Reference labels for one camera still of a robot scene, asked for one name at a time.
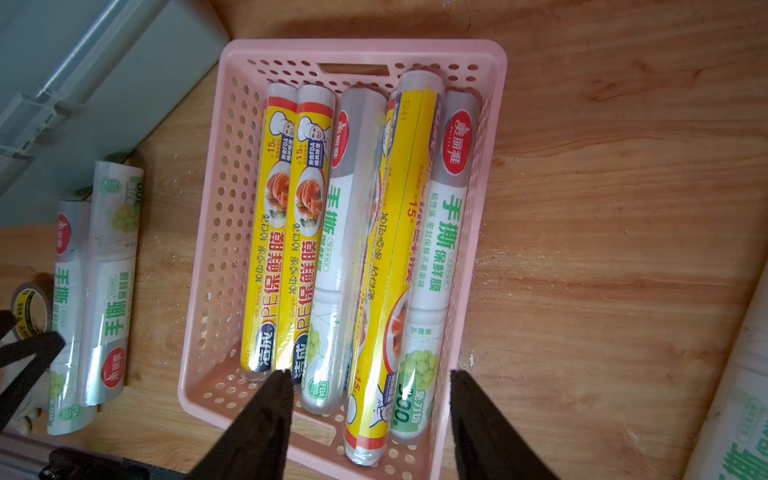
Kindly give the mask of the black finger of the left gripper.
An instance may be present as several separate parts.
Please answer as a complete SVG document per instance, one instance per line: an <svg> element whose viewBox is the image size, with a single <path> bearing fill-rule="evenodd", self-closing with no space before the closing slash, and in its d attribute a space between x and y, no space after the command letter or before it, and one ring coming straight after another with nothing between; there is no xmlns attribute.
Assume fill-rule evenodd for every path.
<svg viewBox="0 0 768 480"><path fill-rule="evenodd" d="M46 332L1 347L1 428L31 429L50 400L50 366L65 346Z"/></svg>

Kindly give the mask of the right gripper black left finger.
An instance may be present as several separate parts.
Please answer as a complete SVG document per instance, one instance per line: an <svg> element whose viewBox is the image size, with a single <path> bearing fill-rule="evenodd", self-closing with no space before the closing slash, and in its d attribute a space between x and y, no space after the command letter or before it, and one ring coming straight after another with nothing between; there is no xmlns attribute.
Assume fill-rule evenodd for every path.
<svg viewBox="0 0 768 480"><path fill-rule="evenodd" d="M188 479L281 479L294 391L291 374L275 371L255 393Z"/></svg>

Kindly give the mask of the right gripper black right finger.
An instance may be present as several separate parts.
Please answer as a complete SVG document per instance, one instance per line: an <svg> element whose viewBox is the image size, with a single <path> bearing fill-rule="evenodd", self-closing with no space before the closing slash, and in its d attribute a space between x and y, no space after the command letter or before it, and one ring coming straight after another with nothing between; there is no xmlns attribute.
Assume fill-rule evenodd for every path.
<svg viewBox="0 0 768 480"><path fill-rule="evenodd" d="M554 479L474 378L450 374L450 413L461 479Z"/></svg>

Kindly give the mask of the pink plastic basket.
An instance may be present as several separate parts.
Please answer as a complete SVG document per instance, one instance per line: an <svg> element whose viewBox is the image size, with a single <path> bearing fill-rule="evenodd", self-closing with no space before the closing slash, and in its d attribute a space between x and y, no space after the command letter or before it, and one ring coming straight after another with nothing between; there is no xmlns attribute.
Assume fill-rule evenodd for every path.
<svg viewBox="0 0 768 480"><path fill-rule="evenodd" d="M449 87L476 92L483 107L427 436L413 447L389 444L377 465L360 467L344 454L338 414L317 417L296 407L296 423L329 429L333 436L322 441L317 433L292 433L287 456L339 479L439 477L450 429L450 373L461 349L507 66L503 47L481 39L250 39L225 47L178 384L187 413L227 428L258 390L242 376L239 362L268 86L312 83L340 92L363 84L390 91L403 72L429 69Z"/></svg>

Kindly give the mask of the green white wrap roll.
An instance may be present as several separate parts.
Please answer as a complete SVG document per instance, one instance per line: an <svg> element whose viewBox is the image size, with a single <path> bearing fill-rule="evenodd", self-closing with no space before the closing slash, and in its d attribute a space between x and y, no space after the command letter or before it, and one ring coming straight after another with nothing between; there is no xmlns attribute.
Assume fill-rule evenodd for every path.
<svg viewBox="0 0 768 480"><path fill-rule="evenodd" d="M430 421L481 108L473 93L445 94L390 420L400 444L418 443Z"/></svg>

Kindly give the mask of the silver green wrap roll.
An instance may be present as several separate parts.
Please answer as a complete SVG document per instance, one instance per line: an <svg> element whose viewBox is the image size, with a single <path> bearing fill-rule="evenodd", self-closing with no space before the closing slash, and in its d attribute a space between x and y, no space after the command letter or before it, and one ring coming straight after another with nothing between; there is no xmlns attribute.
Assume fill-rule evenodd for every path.
<svg viewBox="0 0 768 480"><path fill-rule="evenodd" d="M138 167L95 163L77 390L88 407L114 400L124 388L143 176Z"/></svg>

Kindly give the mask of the white red label wrap roll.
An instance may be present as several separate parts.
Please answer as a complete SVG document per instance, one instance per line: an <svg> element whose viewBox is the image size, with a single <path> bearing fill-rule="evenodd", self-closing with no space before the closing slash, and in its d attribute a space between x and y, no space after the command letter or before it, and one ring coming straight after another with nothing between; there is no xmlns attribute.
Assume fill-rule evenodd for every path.
<svg viewBox="0 0 768 480"><path fill-rule="evenodd" d="M761 274L686 479L767 479L767 273Z"/></svg>

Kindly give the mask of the yellow orange wrap roll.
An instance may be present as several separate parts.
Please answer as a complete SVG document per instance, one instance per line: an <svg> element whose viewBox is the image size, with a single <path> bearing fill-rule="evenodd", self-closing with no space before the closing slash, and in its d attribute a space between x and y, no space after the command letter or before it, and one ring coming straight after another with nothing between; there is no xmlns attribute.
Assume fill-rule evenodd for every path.
<svg viewBox="0 0 768 480"><path fill-rule="evenodd" d="M404 73L382 149L386 178L368 272L368 330L355 369L345 433L346 456L360 466L375 465L386 450L443 93L437 74Z"/></svg>

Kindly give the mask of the silver foil wrap roll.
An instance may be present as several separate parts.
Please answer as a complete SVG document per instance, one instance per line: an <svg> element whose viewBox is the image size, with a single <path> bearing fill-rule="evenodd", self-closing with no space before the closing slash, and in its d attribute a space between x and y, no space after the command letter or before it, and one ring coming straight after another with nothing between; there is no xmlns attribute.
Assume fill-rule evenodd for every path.
<svg viewBox="0 0 768 480"><path fill-rule="evenodd" d="M386 106L384 94L350 88L341 96L336 117L301 383L303 408L315 415L336 412L347 395L366 247L380 188Z"/></svg>

